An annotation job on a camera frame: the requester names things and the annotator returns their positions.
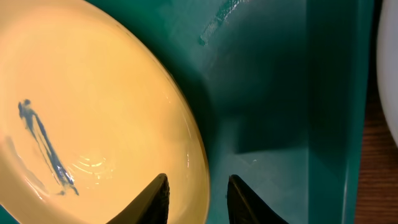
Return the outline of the light blue plate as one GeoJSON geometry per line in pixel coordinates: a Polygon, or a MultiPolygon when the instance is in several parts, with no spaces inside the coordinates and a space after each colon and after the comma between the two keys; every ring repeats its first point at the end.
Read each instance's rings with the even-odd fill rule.
{"type": "Polygon", "coordinates": [[[381,105],[391,135],[397,142],[397,0],[382,2],[376,52],[381,105]]]}

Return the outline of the yellow-green plate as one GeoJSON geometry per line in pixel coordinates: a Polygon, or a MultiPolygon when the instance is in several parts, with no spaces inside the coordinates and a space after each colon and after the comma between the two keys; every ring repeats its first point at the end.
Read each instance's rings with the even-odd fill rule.
{"type": "Polygon", "coordinates": [[[1,1],[1,205],[20,223],[106,223],[159,174],[169,223],[205,223],[210,178],[174,80],[86,1],[1,1]]]}

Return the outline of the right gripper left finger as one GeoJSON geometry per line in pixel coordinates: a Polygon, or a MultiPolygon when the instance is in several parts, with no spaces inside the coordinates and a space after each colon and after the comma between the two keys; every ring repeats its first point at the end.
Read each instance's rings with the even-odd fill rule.
{"type": "Polygon", "coordinates": [[[167,224],[169,202],[168,178],[161,173],[107,224],[167,224]]]}

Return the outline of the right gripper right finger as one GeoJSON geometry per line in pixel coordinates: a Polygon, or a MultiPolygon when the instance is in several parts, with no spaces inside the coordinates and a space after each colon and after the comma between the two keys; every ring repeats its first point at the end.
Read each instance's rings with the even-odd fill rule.
{"type": "Polygon", "coordinates": [[[227,206],[230,224],[287,224],[236,174],[229,177],[227,206]]]}

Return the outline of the teal plastic tray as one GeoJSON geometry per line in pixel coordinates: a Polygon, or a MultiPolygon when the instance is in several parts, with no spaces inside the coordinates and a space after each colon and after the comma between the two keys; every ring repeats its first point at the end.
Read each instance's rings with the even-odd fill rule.
{"type": "Polygon", "coordinates": [[[238,175],[288,223],[353,223],[369,1],[86,1],[168,71],[197,124],[205,223],[228,223],[238,175]]]}

